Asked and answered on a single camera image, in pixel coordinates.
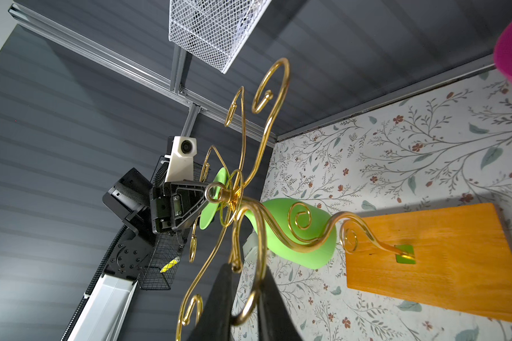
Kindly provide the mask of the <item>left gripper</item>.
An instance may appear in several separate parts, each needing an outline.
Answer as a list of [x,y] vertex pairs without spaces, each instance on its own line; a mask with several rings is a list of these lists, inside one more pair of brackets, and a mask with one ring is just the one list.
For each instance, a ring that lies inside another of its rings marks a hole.
[[150,192],[152,229],[155,234],[188,229],[209,204],[208,183],[190,180],[163,182]]

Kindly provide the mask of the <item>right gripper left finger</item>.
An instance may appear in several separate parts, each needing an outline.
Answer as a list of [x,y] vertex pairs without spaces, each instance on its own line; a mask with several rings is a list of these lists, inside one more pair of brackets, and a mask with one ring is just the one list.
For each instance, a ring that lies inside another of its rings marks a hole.
[[208,302],[189,341],[227,341],[231,339],[230,317],[233,308],[233,272],[223,264],[209,294]]

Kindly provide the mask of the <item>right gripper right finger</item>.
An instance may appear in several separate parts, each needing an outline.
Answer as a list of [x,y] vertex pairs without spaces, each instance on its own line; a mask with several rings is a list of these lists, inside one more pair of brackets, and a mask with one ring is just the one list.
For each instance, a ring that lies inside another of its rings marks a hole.
[[259,340],[302,340],[269,268],[260,285],[257,320]]

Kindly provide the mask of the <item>green wine glass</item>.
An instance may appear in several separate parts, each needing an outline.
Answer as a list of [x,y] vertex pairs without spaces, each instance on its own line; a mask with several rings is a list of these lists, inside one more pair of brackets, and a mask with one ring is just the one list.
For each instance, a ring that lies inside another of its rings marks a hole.
[[257,235],[257,251],[277,256],[308,269],[320,269],[333,258],[337,219],[326,211],[291,198],[276,198],[261,203],[244,193],[245,181],[236,170],[230,176],[226,169],[206,186],[207,206],[200,216],[202,230],[216,213],[220,223],[232,231],[232,270],[243,268],[238,232],[248,220]]

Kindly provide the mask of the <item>gold wire glass rack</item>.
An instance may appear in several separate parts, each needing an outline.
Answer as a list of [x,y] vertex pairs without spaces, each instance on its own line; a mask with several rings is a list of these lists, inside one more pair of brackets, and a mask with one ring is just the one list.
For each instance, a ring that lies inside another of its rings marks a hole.
[[[366,217],[346,210],[329,214],[338,220],[336,248],[345,256],[349,289],[512,323],[512,237],[497,205]],[[238,232],[243,268],[232,270],[230,340],[259,340],[260,285],[273,252],[259,251],[254,262],[244,262],[243,245],[252,232],[243,220]],[[187,291],[177,340],[191,320],[199,322],[207,302],[192,288]]]

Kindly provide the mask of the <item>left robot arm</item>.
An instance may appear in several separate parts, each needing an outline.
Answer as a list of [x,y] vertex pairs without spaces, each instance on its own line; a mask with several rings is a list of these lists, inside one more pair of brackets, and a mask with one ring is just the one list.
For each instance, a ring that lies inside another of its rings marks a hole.
[[63,340],[116,340],[133,295],[167,291],[200,213],[203,186],[165,180],[160,161],[151,180],[131,169],[106,192],[103,203],[122,227],[85,291]]

